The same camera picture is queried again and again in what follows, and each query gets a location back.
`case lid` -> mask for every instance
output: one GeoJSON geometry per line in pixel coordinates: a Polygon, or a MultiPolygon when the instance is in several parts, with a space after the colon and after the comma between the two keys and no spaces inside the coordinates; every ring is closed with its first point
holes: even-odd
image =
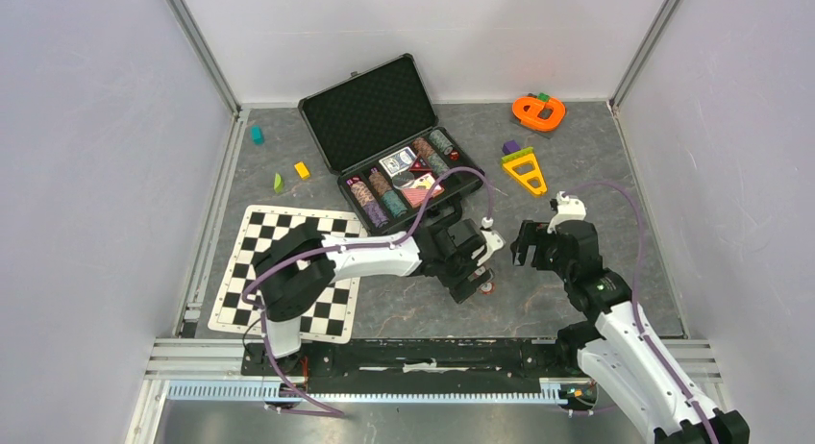
{"type": "Polygon", "coordinates": [[[301,115],[334,173],[435,126],[413,56],[403,56],[300,101],[301,115]]]}

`green block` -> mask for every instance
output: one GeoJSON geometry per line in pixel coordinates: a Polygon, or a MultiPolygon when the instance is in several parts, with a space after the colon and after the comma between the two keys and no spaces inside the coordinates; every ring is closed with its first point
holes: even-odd
{"type": "Polygon", "coordinates": [[[283,190],[283,177],[280,176],[280,173],[275,174],[275,192],[280,194],[283,190]]]}
{"type": "Polygon", "coordinates": [[[515,151],[514,153],[507,154],[506,156],[503,156],[501,158],[501,163],[507,163],[510,160],[522,158],[525,155],[527,155],[529,153],[533,153],[533,152],[534,152],[534,148],[532,148],[531,146],[529,148],[524,148],[524,149],[522,149],[520,151],[515,151]]]}

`white panel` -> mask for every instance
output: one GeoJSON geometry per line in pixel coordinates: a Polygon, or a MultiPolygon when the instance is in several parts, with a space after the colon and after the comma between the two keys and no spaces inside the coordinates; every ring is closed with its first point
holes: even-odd
{"type": "Polygon", "coordinates": [[[0,0],[0,442],[122,442],[230,114],[164,0],[0,0]]]}
{"type": "Polygon", "coordinates": [[[811,435],[813,7],[683,0],[621,109],[690,328],[751,442],[811,435]]]}
{"type": "Polygon", "coordinates": [[[662,0],[186,0],[243,103],[296,103],[405,52],[436,100],[607,98],[662,0]]]}

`yellow triangle toy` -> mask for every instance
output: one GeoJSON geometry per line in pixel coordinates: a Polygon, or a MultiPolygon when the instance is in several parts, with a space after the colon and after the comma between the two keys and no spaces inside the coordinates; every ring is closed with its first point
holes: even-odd
{"type": "Polygon", "coordinates": [[[543,172],[534,155],[534,148],[524,148],[501,158],[501,166],[504,171],[525,187],[531,195],[540,197],[546,193],[546,182],[543,181],[543,172]],[[519,169],[531,166],[531,170],[521,173],[519,169]]]}

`chessboard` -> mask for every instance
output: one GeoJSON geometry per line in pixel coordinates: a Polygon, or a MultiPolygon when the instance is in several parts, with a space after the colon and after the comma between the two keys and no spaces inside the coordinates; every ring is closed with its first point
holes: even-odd
{"type": "MultiPolygon", "coordinates": [[[[256,277],[252,259],[256,254],[274,247],[274,242],[288,234],[289,230],[304,223],[337,237],[368,236],[357,216],[350,212],[247,207],[224,279],[218,287],[209,322],[211,330],[244,334],[252,326],[249,334],[260,335],[260,325],[255,324],[260,318],[259,311],[240,300],[240,292],[256,277]]],[[[298,266],[302,269],[306,264],[298,263],[298,266]]],[[[347,343],[354,325],[358,289],[359,278],[338,281],[326,287],[317,302],[301,316],[301,337],[305,340],[347,343]]]]}

